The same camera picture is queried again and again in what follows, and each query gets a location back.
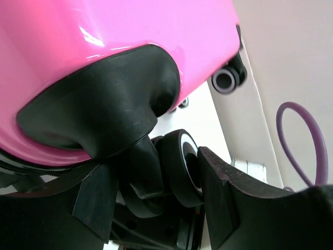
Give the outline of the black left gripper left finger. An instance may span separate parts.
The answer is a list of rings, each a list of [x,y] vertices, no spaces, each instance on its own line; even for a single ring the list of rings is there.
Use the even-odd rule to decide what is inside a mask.
[[[108,164],[88,163],[36,191],[1,196],[1,249],[103,249],[118,190]]]

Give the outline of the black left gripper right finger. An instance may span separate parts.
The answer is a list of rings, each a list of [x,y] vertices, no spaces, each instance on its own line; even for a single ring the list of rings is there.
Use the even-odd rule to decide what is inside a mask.
[[[279,189],[207,147],[198,165],[212,249],[332,249],[332,186]]]

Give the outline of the pink hard-shell suitcase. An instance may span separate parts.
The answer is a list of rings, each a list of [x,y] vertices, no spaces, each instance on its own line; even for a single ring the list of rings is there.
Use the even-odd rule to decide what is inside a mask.
[[[240,48],[232,1],[1,1],[1,193],[118,156],[135,215],[201,205],[193,139],[168,134],[161,164],[149,134]]]

